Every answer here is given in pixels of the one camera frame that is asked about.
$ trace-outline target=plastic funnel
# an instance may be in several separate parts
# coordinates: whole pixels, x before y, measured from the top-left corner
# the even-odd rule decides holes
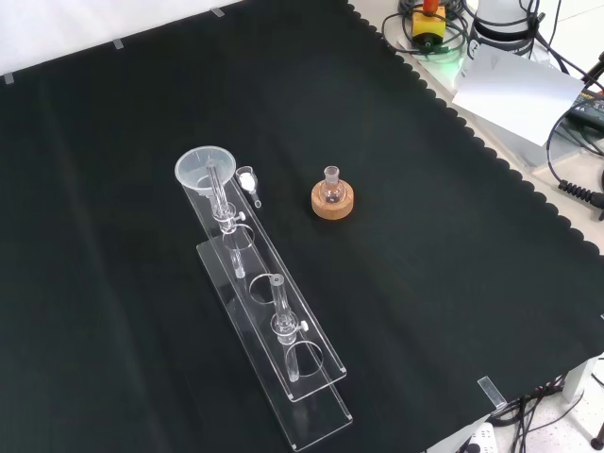
[[[218,178],[225,185],[235,174],[235,158],[218,146],[201,146],[185,153],[176,163],[176,178],[185,187],[208,198],[212,196],[210,175],[206,164],[213,160]]]

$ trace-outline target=white table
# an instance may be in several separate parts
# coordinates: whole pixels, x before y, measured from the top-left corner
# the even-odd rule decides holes
[[[378,30],[381,30],[383,19],[386,16],[397,12],[398,2],[397,0],[349,0],[349,3],[355,7],[355,10],[361,14],[363,19],[369,21],[369,23],[377,27]],[[545,12],[547,17],[552,20],[555,15],[555,5],[549,2]],[[544,24],[544,36],[549,36],[549,30],[552,26],[552,22],[546,22]],[[396,42],[401,34],[402,26],[400,20],[392,19],[386,27],[386,36],[390,42]],[[597,221],[600,214],[598,210],[578,201],[571,195],[562,193],[558,190],[558,181],[551,175],[546,167],[530,173],[523,167],[517,165],[516,160],[513,158],[514,153],[504,142],[498,139],[492,129],[490,130],[489,127],[486,127],[484,122],[481,119],[478,119],[474,114],[462,110],[451,103],[451,100],[453,99],[453,94],[451,93],[452,87],[450,83],[447,84],[447,80],[450,80],[451,77],[437,74],[438,79],[440,79],[439,81],[437,77],[432,75],[426,67],[413,57],[407,56],[405,57],[405,61],[427,82],[428,87],[434,90],[438,97],[443,99],[448,106],[455,109],[459,115],[467,121],[467,125],[474,129],[477,137],[484,140],[486,146],[494,149],[501,159],[505,159],[510,164],[512,169],[519,171],[522,174],[523,179],[529,181],[535,187],[536,192],[545,195],[547,202],[555,205],[559,214],[566,217],[571,222],[572,228],[578,229],[583,234],[586,241],[597,245],[600,249],[600,253],[604,251],[604,224]],[[557,143],[560,145],[574,146],[572,144],[563,143],[563,140],[557,141]],[[580,151],[574,157],[556,162],[555,167],[560,177],[575,184],[579,184],[592,191],[602,192],[604,189],[601,187],[600,183],[602,172],[604,171],[604,159],[594,157],[586,151]],[[568,401],[574,401],[580,396],[584,385],[584,379],[591,375],[595,365],[596,359],[591,359],[577,367],[575,370],[572,370],[567,375],[563,394]],[[456,452],[472,433],[478,429],[484,420],[488,418],[488,416],[488,414],[485,415],[477,420],[476,423],[461,429],[447,439],[439,442],[434,447],[430,448],[428,453]]]

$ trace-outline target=small glass flask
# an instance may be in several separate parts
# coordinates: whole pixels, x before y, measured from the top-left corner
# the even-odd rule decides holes
[[[340,181],[340,169],[333,165],[328,166],[325,171],[325,181],[321,183],[319,196],[326,203],[340,203],[346,198],[346,188]]]

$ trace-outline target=black connector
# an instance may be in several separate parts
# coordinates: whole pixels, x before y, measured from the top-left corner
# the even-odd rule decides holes
[[[563,192],[570,193],[579,200],[583,200],[599,210],[603,210],[600,214],[599,220],[600,222],[604,220],[604,193],[588,191],[577,184],[571,184],[565,179],[560,181],[558,189]]]

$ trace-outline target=white paper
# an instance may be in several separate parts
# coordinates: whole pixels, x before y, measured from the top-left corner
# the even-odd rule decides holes
[[[0,75],[238,0],[0,0]]]
[[[483,44],[453,104],[542,146],[582,89],[570,75]]]

